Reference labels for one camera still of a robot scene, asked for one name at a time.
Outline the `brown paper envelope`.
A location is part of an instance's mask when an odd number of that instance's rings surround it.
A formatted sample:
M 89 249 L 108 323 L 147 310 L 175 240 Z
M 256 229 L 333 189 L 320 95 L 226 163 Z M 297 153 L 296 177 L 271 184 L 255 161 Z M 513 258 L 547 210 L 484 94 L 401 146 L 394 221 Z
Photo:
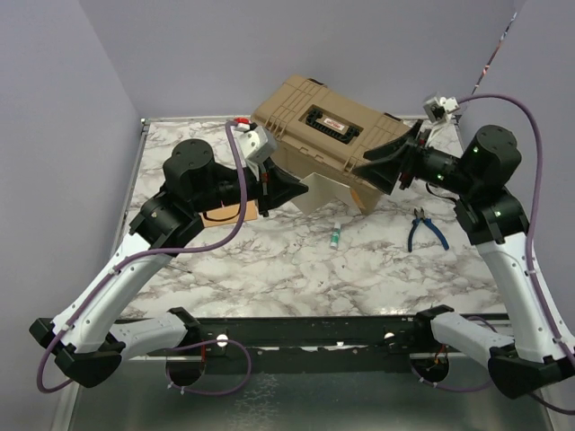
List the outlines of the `brown paper envelope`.
M 205 227 L 214 227 L 227 224 L 235 224 L 239 218 L 240 205 L 220 207 L 200 214 Z M 244 215 L 245 222 L 251 222 L 259 217 L 257 206 L 254 200 L 246 203 Z

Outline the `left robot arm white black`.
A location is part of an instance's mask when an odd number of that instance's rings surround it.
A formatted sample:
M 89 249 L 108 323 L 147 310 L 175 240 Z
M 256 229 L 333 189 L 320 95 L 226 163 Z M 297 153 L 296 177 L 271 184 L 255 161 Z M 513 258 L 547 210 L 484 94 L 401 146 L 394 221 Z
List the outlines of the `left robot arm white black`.
M 264 173 L 216 162 L 200 139 L 181 141 L 164 162 L 164 184 L 141 207 L 110 261 L 63 312 L 38 318 L 30 334 L 45 349 L 42 364 L 54 360 L 70 383 L 92 388 L 122 361 L 159 350 L 185 355 L 201 340 L 198 321 L 183 308 L 160 317 L 119 324 L 117 319 L 145 284 L 184 253 L 204 229 L 202 214 L 254 200 L 261 215 L 305 194 L 308 187 L 272 160 Z

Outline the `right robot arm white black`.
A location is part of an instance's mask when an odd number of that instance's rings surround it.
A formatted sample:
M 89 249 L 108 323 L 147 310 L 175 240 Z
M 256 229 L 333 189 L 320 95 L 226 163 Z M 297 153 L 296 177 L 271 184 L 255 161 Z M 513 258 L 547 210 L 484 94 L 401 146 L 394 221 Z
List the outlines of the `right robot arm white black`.
M 429 132 L 416 123 L 394 141 L 368 150 L 353 174 L 385 194 L 422 180 L 458 196 L 456 220 L 487 265 L 513 329 L 503 336 L 440 305 L 415 317 L 414 344 L 432 351 L 448 345 L 484 366 L 510 399 L 574 375 L 574 337 L 553 333 L 560 314 L 543 280 L 533 281 L 538 263 L 526 252 L 529 222 L 506 184 L 521 162 L 517 140 L 497 125 L 481 127 L 460 157 L 428 145 Z

